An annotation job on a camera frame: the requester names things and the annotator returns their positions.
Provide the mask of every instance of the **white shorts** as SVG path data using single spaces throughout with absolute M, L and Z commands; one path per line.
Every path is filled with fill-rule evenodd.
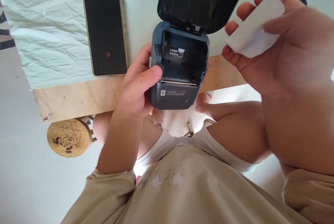
M 253 172 L 255 167 L 260 164 L 252 164 L 236 157 L 222 145 L 220 145 L 209 133 L 207 127 L 215 123 L 212 120 L 205 120 L 202 129 L 189 137 L 173 137 L 167 131 L 163 130 L 160 138 L 154 146 L 136 162 L 137 166 L 147 167 L 162 159 L 172 149 L 192 145 L 218 160 L 230 165 L 240 173 Z

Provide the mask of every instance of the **plywood board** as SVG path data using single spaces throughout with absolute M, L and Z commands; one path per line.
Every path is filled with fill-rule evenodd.
M 246 83 L 222 55 L 210 57 L 208 62 L 201 93 Z M 55 122 L 114 110 L 123 79 L 123 76 L 108 77 L 34 89 L 33 94 L 43 122 Z

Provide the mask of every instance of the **stool seat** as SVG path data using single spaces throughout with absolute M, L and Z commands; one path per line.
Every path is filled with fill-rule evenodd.
M 57 154 L 72 158 L 83 154 L 92 143 L 92 132 L 79 119 L 54 122 L 47 132 L 50 147 Z

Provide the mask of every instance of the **white paper roll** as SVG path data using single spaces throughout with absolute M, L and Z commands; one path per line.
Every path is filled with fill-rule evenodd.
M 264 31 L 265 22 L 284 14 L 285 7 L 280 0 L 263 0 L 255 10 L 226 40 L 236 53 L 253 58 L 264 53 L 278 40 L 278 34 Z

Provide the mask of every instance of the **smartphone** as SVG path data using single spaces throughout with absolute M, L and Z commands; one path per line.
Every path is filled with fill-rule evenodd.
M 93 75 L 124 75 L 128 69 L 122 0 L 83 0 Z

